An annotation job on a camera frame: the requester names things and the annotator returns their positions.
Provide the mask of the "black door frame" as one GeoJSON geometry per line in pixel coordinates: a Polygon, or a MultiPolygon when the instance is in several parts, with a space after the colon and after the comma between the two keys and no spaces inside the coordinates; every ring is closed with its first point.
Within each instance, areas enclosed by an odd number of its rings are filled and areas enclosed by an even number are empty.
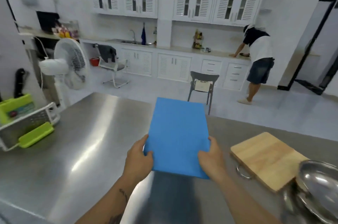
{"type": "Polygon", "coordinates": [[[338,0],[319,0],[277,89],[296,83],[322,95],[337,72],[338,0]]]}

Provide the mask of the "dark grey plastic chair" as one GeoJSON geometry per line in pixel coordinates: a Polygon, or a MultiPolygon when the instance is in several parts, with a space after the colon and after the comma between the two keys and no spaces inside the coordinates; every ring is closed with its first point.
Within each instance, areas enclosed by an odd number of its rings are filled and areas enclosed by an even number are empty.
{"type": "Polygon", "coordinates": [[[210,115],[211,112],[211,105],[212,105],[212,99],[213,99],[213,91],[214,91],[214,85],[216,81],[219,78],[219,75],[217,74],[205,74],[205,73],[199,73],[195,71],[190,72],[192,81],[190,82],[190,91],[188,95],[188,102],[190,101],[191,94],[193,91],[207,93],[207,102],[206,105],[209,106],[208,115],[210,115]]]}

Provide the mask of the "group of condiment bottles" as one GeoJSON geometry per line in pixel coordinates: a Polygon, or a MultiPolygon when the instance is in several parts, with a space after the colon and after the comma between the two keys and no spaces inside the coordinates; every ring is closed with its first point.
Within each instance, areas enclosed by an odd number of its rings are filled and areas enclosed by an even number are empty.
{"type": "Polygon", "coordinates": [[[77,20],[57,21],[51,30],[53,34],[59,38],[79,39],[79,24],[77,20]]]}

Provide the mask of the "person's left forearm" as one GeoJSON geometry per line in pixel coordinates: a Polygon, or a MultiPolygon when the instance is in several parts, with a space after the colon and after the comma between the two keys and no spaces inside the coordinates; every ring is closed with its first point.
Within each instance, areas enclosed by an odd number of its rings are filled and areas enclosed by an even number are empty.
{"type": "Polygon", "coordinates": [[[123,174],[75,224],[120,224],[129,198],[142,179],[123,174]]]}

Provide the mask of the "person's left hand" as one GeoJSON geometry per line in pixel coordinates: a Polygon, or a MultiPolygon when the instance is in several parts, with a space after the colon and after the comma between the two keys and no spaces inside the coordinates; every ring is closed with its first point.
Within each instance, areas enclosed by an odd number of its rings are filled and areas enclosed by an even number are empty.
{"type": "Polygon", "coordinates": [[[136,141],[127,152],[123,177],[133,184],[143,181],[151,172],[154,162],[143,162],[143,147],[148,139],[148,134],[136,141]]]}

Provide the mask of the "green knife block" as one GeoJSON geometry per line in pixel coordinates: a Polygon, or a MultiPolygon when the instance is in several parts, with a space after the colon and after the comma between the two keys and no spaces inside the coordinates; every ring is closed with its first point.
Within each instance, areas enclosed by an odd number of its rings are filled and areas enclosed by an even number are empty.
{"type": "Polygon", "coordinates": [[[0,126],[23,117],[36,109],[30,94],[0,102],[0,126]]]}

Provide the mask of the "dark jacket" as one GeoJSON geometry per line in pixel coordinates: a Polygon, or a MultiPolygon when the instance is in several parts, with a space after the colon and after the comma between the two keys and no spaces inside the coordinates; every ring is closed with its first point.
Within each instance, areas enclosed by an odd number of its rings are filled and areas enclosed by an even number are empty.
{"type": "Polygon", "coordinates": [[[116,49],[108,45],[97,45],[100,57],[104,60],[105,63],[115,63],[116,62],[116,49]]]}

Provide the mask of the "steel mixing bowl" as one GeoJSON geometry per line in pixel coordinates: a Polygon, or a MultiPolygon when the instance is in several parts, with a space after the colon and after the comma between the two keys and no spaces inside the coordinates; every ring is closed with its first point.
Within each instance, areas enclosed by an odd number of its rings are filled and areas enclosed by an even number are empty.
{"type": "Polygon", "coordinates": [[[283,223],[338,224],[338,167],[302,161],[282,199],[283,223]]]}

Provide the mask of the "blue cutting board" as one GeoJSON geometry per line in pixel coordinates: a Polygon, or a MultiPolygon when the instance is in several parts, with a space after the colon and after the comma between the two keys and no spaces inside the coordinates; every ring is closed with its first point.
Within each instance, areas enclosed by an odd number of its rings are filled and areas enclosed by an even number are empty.
{"type": "Polygon", "coordinates": [[[209,179],[198,159],[208,137],[204,104],[158,97],[143,152],[153,152],[152,171],[209,179]]]}

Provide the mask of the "white base cabinet counter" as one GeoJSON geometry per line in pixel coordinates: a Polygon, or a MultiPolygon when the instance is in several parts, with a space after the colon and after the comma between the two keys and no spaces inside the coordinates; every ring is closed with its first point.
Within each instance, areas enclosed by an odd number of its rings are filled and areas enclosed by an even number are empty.
{"type": "Polygon", "coordinates": [[[245,75],[251,64],[245,57],[233,58],[226,52],[205,53],[184,47],[156,47],[131,44],[128,41],[111,39],[80,39],[88,57],[99,56],[95,44],[112,46],[117,57],[126,61],[123,72],[133,75],[190,82],[191,71],[202,74],[219,75],[215,86],[231,90],[241,90],[245,75]]]}

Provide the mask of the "white standing fan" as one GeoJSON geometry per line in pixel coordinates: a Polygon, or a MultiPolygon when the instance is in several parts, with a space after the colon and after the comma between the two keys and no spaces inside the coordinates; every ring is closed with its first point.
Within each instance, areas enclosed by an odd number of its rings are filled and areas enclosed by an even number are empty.
{"type": "Polygon", "coordinates": [[[90,66],[78,41],[62,38],[55,46],[53,58],[39,62],[42,74],[54,77],[61,109],[69,107],[68,90],[82,90],[89,81],[90,66]]]}

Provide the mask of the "steel box grater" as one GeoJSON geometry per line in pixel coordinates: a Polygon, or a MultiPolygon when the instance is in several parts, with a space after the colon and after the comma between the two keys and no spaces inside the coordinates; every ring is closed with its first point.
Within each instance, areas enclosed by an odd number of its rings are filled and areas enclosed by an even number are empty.
{"type": "Polygon", "coordinates": [[[57,105],[47,106],[0,127],[0,150],[26,149],[54,132],[60,120],[57,105]]]}

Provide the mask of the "spice bottle rack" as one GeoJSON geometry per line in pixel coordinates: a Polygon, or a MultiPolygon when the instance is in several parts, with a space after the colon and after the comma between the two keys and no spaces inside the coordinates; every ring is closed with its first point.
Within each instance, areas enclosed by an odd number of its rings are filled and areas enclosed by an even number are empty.
{"type": "Polygon", "coordinates": [[[193,36],[193,49],[201,49],[202,48],[202,42],[203,42],[203,33],[200,32],[198,29],[196,29],[195,34],[193,36]]]}

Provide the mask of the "black microwave oven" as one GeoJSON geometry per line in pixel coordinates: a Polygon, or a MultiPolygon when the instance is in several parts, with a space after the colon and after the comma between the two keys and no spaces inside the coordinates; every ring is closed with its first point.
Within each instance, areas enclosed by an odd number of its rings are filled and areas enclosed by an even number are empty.
{"type": "Polygon", "coordinates": [[[55,12],[43,12],[36,11],[37,18],[41,27],[41,30],[45,33],[52,34],[52,29],[59,24],[60,16],[55,12]]]}

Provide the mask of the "white paper bag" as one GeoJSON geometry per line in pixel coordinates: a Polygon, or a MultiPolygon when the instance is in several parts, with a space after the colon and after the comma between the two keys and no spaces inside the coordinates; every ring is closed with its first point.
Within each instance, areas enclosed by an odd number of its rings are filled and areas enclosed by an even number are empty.
{"type": "Polygon", "coordinates": [[[198,92],[208,93],[212,85],[213,85],[212,81],[201,81],[196,79],[194,81],[194,90],[198,92]]]}

